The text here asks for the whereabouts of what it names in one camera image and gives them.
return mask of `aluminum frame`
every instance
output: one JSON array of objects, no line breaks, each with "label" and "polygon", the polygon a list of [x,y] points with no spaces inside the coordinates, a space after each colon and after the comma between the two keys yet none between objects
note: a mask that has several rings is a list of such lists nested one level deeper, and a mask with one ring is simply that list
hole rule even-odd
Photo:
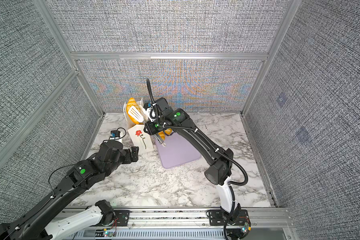
[{"label": "aluminum frame", "polygon": [[261,179],[263,180],[265,191],[266,191],[266,193],[268,195],[269,203],[273,207],[278,207],[279,202],[278,202],[278,200],[276,198],[276,195],[274,193],[274,190],[273,190],[273,187],[272,187],[272,184],[271,184],[271,180],[269,178],[267,170],[265,169],[263,159],[261,158],[261,155],[259,153],[259,149],[257,148],[256,142],[255,142],[255,140],[253,138],[253,134],[252,134],[252,132],[251,132],[251,130],[249,128],[249,125],[248,125],[245,117],[240,116],[240,118],[241,118],[241,122],[243,123],[244,130],[245,130],[245,132],[247,134],[248,141],[250,142],[252,152],[253,152],[253,157],[254,157],[254,160],[256,161],[256,164],[258,166]]},{"label": "aluminum frame", "polygon": [[36,108],[36,110],[29,116],[29,118],[19,127],[16,133],[10,140],[4,144],[0,149],[0,169],[6,164],[9,158],[21,145],[28,134],[38,124],[44,114],[49,110],[56,99],[61,95],[64,89],[71,83],[72,79],[76,77],[78,71],[72,69],[59,84],[49,93],[44,101]]},{"label": "aluminum frame", "polygon": [[101,116],[101,117],[97,120],[96,127],[95,127],[95,129],[93,130],[93,133],[92,133],[92,135],[91,135],[91,138],[90,138],[90,140],[89,140],[89,142],[88,142],[88,144],[87,144],[87,147],[85,148],[85,151],[84,151],[84,153],[83,153],[83,155],[82,155],[82,157],[81,157],[81,161],[87,159],[88,153],[89,153],[89,151],[91,150],[92,144],[93,144],[93,142],[95,141],[95,138],[96,138],[96,136],[97,136],[97,133],[98,133],[99,130],[100,130],[100,127],[101,127],[101,124],[103,123],[103,120],[104,120],[104,116]]},{"label": "aluminum frame", "polygon": [[[276,238],[283,240],[298,240],[298,238],[292,238],[290,235],[286,235],[294,231],[294,228],[278,228],[283,233],[283,236],[278,236]],[[261,229],[255,230],[256,233],[250,233],[249,239],[273,239],[273,236],[259,236]],[[223,230],[221,228],[177,228],[177,229],[138,229],[138,228],[117,228],[117,230],[112,229],[108,232],[115,232],[116,235],[113,236],[114,239],[127,240],[127,239],[188,239],[188,240],[211,240],[211,239],[225,239],[223,235]],[[95,235],[95,229],[82,229],[77,233],[71,234],[65,240],[93,240]],[[110,239],[110,237],[95,237],[95,239]]]},{"label": "aluminum frame", "polygon": [[71,49],[60,29],[58,26],[55,18],[53,17],[53,14],[51,10],[48,7],[48,4],[44,0],[33,0],[33,3],[35,4],[36,8],[39,10],[39,13],[43,17],[45,23],[47,24],[49,30],[51,31],[53,37],[55,38],[56,42],[58,43],[61,51],[63,52],[64,56],[66,57],[69,65],[72,69],[75,69],[79,71],[79,82],[84,89],[84,92],[86,93],[88,99],[90,100],[92,106],[95,108],[97,114],[99,116],[102,116],[104,114],[104,110],[101,106],[100,101],[98,100],[95,92],[91,88],[91,85],[89,84],[88,80],[85,78],[84,73],[81,71],[80,67],[76,63],[76,61],[71,57]]},{"label": "aluminum frame", "polygon": [[267,60],[267,53],[118,53],[118,52],[71,52],[78,59],[120,60]]},{"label": "aluminum frame", "polygon": [[256,80],[253,82],[253,84],[251,86],[251,90],[248,93],[247,98],[245,99],[243,109],[241,110],[241,114],[243,116],[245,116],[248,113],[248,111],[251,107],[251,104],[253,103],[253,100],[256,97],[256,94],[259,91],[260,86],[269,70],[269,67],[271,66],[272,61],[273,61],[277,51],[279,50],[281,42],[283,41],[284,36],[287,33],[287,30],[292,22],[292,19],[295,16],[295,13],[296,13],[298,7],[300,6],[301,1],[302,0],[291,0],[290,1],[290,3],[283,15],[283,19],[282,19],[280,26],[276,32],[276,35],[273,39],[271,47],[269,48],[269,52],[268,52],[269,57],[261,66],[261,68],[259,70],[259,74],[257,75]]},{"label": "aluminum frame", "polygon": [[[70,217],[85,210],[86,207],[66,207],[53,221]],[[222,228],[211,226],[207,210],[220,210],[219,207],[115,207],[115,210],[129,210],[126,227],[120,228]],[[294,224],[285,208],[250,207],[245,208],[251,219],[252,228],[294,228]]]},{"label": "aluminum frame", "polygon": [[283,228],[283,231],[287,240],[299,240],[296,228]]}]

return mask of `white paper bag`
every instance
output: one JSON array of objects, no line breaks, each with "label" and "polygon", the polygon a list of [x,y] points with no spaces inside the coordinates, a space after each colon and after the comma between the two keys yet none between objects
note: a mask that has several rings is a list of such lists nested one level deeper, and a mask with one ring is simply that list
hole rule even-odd
[{"label": "white paper bag", "polygon": [[[144,105],[143,99],[141,99],[136,103],[141,106]],[[132,139],[133,145],[139,147],[139,155],[153,151],[154,147],[152,145],[151,137],[149,136],[148,133],[144,132],[144,125],[143,124],[136,125],[129,118],[127,114],[127,103],[124,103],[123,112],[124,112],[125,120],[127,121],[128,133]]]},{"label": "white paper bag", "polygon": [[151,137],[144,132],[144,125],[138,124],[128,129],[133,145],[139,147],[139,155],[154,150]]}]

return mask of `mounting plate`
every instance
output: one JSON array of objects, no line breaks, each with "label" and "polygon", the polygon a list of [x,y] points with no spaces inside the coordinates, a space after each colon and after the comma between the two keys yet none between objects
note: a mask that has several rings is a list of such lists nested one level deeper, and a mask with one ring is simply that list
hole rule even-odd
[{"label": "mounting plate", "polygon": [[116,226],[117,227],[126,227],[128,225],[128,220],[129,220],[129,210],[115,210],[115,216],[116,218],[118,218],[118,220],[116,221]]},{"label": "mounting plate", "polygon": [[[224,226],[225,219],[223,218],[223,210],[208,210],[207,215],[209,218],[209,224],[211,226]],[[238,216],[238,221],[231,224],[231,226],[241,226],[244,224],[245,220],[241,220],[240,217],[248,217],[248,211],[242,209]]]}]

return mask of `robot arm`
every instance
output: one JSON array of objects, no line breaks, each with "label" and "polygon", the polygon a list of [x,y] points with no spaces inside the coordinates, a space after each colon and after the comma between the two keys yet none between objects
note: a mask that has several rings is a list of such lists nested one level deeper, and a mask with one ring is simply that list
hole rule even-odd
[{"label": "robot arm", "polygon": [[98,201],[86,210],[57,222],[50,222],[45,231],[52,240],[61,240],[72,233],[96,224],[110,226],[115,221],[113,207],[106,200]]},{"label": "robot arm", "polygon": [[[121,164],[136,162],[138,152],[138,147],[131,147],[131,150],[123,149],[123,144],[118,141],[103,142],[98,153],[77,162],[56,188],[29,212],[12,223],[0,224],[0,240],[56,239],[56,236],[51,235],[55,230],[53,223],[49,224],[51,220],[72,200],[90,189],[96,182],[104,180]],[[98,221],[97,223],[107,225],[114,220],[114,212],[109,203],[97,202],[92,208],[101,211],[100,215],[97,213],[96,220],[86,219],[88,224],[93,225]]]},{"label": "robot arm", "polygon": [[[221,199],[221,208],[224,210],[225,226],[238,221],[241,208],[235,201],[233,185],[245,185],[248,182],[248,175],[240,164],[233,160],[233,152],[223,149],[207,137],[192,121],[189,115],[181,108],[173,109],[168,105],[165,98],[154,100],[150,81],[147,79],[147,87],[151,104],[155,114],[151,115],[153,121],[145,123],[144,131],[149,135],[155,135],[165,129],[172,129],[187,139],[205,158],[210,167],[204,172],[205,177],[214,185]],[[235,164],[243,173],[243,182],[231,180],[231,167]],[[243,228],[242,237],[248,234],[248,228]]]}]

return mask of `black cable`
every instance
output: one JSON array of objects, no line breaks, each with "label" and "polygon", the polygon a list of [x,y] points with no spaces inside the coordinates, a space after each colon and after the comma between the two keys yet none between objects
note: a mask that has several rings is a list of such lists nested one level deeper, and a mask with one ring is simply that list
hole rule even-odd
[{"label": "black cable", "polygon": [[98,154],[98,152],[95,152],[94,154],[89,156],[86,160],[93,159],[94,157],[96,157],[97,154]]},{"label": "black cable", "polygon": [[235,193],[233,192],[232,186],[229,186],[229,189],[231,190],[231,195],[232,195],[232,207],[231,207],[231,211],[230,211],[230,213],[228,215],[228,218],[225,220],[225,224],[224,224],[224,228],[223,228],[224,229],[223,233],[224,233],[225,240],[229,240],[228,236],[227,236],[227,224],[231,220],[231,217],[233,215],[233,211],[235,210]]},{"label": "black cable", "polygon": [[76,163],[75,163],[75,164],[70,164],[70,165],[66,165],[66,166],[59,167],[58,169],[56,169],[55,171],[53,171],[53,172],[51,173],[51,175],[50,175],[49,178],[48,178],[48,184],[49,184],[49,186],[51,187],[52,195],[55,194],[54,191],[53,191],[51,182],[50,182],[52,175],[53,175],[57,170],[60,170],[60,169],[65,168],[65,167],[73,166],[73,165],[76,165]]},{"label": "black cable", "polygon": [[7,237],[9,237],[14,231],[16,231],[16,229],[15,230],[13,230],[10,234],[8,234],[3,240],[6,240],[7,239]]},{"label": "black cable", "polygon": [[155,111],[154,111],[153,109],[151,109],[151,111],[149,112],[149,116],[150,116],[152,119],[156,119],[156,114],[155,114],[155,116],[153,116],[152,113],[155,113]]},{"label": "black cable", "polygon": [[[168,127],[166,127],[165,124],[162,127],[163,128],[179,128],[179,129],[186,129],[186,130],[189,130],[189,131],[195,131],[194,129],[188,128],[188,127],[176,127],[176,126],[172,126],[172,125],[168,125]],[[204,133],[202,131],[196,131],[196,132],[200,136],[202,136],[214,150],[216,150],[216,148],[213,146],[213,144],[210,141],[208,141],[208,138],[205,135],[203,135]],[[218,154],[220,154],[222,157],[224,157],[225,159],[227,159],[228,161],[231,161],[233,164],[235,164],[241,170],[241,172],[244,175],[244,181],[242,181],[242,182],[229,181],[229,182],[227,182],[227,184],[228,185],[233,184],[233,185],[239,185],[239,186],[243,186],[243,185],[247,184],[248,183],[248,175],[247,175],[247,172],[245,171],[245,169],[240,164],[238,164],[238,162],[236,162],[235,160],[230,159],[228,156],[222,154],[219,151],[216,151],[216,152]]]},{"label": "black cable", "polygon": [[118,139],[112,139],[112,140],[119,140],[119,139],[122,139],[123,137],[125,137],[125,136],[127,135],[127,131],[125,130],[125,128],[123,128],[123,127],[119,127],[118,129],[116,129],[116,131],[117,131],[117,130],[119,130],[119,129],[123,129],[123,130],[124,130],[124,135],[123,135],[122,137],[119,137]]},{"label": "black cable", "polygon": [[78,233],[78,232],[76,232],[76,233],[75,233],[75,235],[73,235],[73,238],[72,238],[72,240],[74,240],[74,239],[75,239],[75,237],[76,237],[76,234],[77,234],[77,233]]},{"label": "black cable", "polygon": [[148,94],[149,94],[149,97],[151,98],[151,103],[152,103],[152,107],[154,108],[154,111],[155,111],[155,117],[153,118],[152,115],[150,114],[149,116],[152,118],[152,119],[158,119],[158,109],[157,109],[157,106],[156,106],[156,102],[155,102],[155,99],[154,99],[154,96],[152,95],[152,89],[151,89],[151,82],[149,81],[149,78],[147,78],[147,88],[148,88]]}]

